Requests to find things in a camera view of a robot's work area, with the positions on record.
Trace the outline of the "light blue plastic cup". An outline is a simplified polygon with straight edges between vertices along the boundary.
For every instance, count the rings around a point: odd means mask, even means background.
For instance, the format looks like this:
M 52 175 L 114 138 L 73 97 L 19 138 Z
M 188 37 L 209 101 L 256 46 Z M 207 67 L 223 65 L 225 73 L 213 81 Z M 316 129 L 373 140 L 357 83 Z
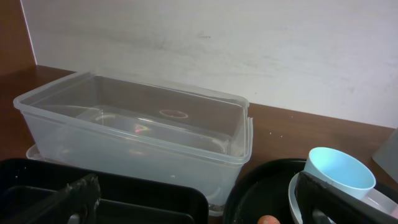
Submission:
M 359 200 L 376 185 L 375 176 L 362 162 L 329 147 L 311 149 L 304 171 Z

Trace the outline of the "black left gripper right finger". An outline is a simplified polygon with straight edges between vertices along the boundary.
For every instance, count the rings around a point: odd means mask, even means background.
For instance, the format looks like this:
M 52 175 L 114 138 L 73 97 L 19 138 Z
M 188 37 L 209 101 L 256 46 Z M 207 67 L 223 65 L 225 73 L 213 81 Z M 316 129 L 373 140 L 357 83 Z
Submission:
M 356 199 L 308 172 L 299 172 L 294 195 L 304 223 L 397 224 L 397 218 Z

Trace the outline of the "orange carrot piece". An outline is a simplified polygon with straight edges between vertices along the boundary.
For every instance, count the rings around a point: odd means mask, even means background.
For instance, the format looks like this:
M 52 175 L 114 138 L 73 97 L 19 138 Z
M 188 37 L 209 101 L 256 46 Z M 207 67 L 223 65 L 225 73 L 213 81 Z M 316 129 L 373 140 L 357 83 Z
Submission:
M 280 221 L 271 215 L 264 215 L 257 221 L 257 224 L 280 224 Z

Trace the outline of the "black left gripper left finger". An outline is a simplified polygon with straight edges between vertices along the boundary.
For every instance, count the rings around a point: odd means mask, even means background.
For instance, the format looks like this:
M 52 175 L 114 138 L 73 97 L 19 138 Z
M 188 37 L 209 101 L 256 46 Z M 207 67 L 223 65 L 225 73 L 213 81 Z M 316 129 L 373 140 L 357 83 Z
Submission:
M 101 189 L 98 177 L 88 174 L 53 195 L 6 219 L 6 223 L 68 223 L 73 215 L 80 223 L 96 223 Z

